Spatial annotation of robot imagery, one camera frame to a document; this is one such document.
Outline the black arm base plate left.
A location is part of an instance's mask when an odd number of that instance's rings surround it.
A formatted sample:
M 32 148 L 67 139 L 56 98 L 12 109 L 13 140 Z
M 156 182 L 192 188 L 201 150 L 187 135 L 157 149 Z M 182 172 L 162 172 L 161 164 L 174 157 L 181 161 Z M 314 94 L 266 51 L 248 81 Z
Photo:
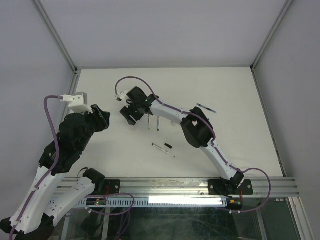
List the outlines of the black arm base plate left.
M 120 179 L 101 179 L 95 182 L 90 181 L 93 191 L 86 196 L 108 196 L 110 194 L 118 194 L 121 188 Z

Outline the silver pen lime end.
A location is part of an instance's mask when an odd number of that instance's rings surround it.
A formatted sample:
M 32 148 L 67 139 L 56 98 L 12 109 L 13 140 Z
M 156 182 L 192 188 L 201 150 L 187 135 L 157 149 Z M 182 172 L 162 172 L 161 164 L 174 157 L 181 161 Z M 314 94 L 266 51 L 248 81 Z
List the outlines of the silver pen lime end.
M 151 130 L 151 116 L 149 114 L 147 115 L 147 129 Z

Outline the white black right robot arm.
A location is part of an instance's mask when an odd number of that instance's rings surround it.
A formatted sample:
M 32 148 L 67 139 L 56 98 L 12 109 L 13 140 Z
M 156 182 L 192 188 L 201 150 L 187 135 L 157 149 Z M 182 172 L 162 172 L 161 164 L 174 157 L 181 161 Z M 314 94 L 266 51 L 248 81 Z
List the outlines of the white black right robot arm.
M 234 195 L 242 187 L 244 174 L 232 165 L 220 149 L 216 134 L 209 119 L 203 111 L 194 107 L 190 111 L 164 103 L 154 94 L 147 96 L 142 89 L 134 87 L 128 92 L 116 96 L 126 105 L 120 110 L 129 125 L 134 126 L 144 115 L 167 119 L 182 128 L 186 141 L 194 148 L 200 149 L 218 170 L 221 180 L 215 190 L 221 195 Z

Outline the white pen green end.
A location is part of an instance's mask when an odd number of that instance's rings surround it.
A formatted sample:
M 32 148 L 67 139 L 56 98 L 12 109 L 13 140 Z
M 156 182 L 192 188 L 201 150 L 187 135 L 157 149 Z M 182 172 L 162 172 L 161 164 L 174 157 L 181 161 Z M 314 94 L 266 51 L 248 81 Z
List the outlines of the white pen green end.
M 157 116 L 157 125 L 156 125 L 156 130 L 157 130 L 157 132 L 159 132 L 159 131 L 160 131 L 160 117 L 159 117 L 159 116 Z

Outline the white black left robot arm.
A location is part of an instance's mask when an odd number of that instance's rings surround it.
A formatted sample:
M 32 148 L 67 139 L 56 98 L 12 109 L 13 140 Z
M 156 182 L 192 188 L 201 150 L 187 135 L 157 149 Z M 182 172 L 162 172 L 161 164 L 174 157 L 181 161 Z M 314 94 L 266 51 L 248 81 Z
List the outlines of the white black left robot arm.
M 59 125 L 56 139 L 45 149 L 39 160 L 36 177 L 27 196 L 12 217 L 0 222 L 7 234 L 18 240 L 43 239 L 53 232 L 55 226 L 73 206 L 90 194 L 100 194 L 105 188 L 105 176 L 90 168 L 76 184 L 53 203 L 50 200 L 61 181 L 76 163 L 94 133 L 110 126 L 110 112 L 98 105 L 91 112 L 67 115 Z

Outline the blue capped pen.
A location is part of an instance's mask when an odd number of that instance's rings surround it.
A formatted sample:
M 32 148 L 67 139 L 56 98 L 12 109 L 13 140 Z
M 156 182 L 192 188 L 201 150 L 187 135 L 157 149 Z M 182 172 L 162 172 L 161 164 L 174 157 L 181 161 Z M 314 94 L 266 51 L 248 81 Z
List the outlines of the blue capped pen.
M 210 112 L 213 112 L 213 113 L 217 113 L 215 110 L 213 110 L 213 109 L 211 109 L 211 108 L 209 108 L 209 107 L 207 107 L 207 106 L 204 106 L 203 104 L 197 103 L 196 105 L 197 105 L 198 107 L 201 107 L 201 108 L 207 110 L 207 111 L 210 111 Z

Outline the black pen cap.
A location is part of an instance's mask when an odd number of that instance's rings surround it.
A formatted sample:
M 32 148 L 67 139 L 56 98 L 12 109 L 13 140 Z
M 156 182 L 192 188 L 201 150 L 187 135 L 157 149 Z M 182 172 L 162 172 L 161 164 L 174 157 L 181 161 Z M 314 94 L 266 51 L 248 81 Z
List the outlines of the black pen cap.
M 168 144 L 168 143 L 165 143 L 164 144 L 167 148 L 169 148 L 169 149 L 172 149 L 173 147 L 170 145 L 170 144 Z

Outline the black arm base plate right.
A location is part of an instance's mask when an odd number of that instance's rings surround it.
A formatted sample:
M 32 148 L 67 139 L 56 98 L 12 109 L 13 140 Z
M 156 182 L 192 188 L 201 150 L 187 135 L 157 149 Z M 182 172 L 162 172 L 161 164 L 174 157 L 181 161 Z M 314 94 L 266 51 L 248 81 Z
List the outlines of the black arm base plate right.
M 208 180 L 208 194 L 210 196 L 221 195 L 225 197 L 230 196 L 251 196 L 254 194 L 252 182 L 245 179 L 242 184 L 236 188 L 232 186 L 231 181 L 225 179 L 209 179 Z

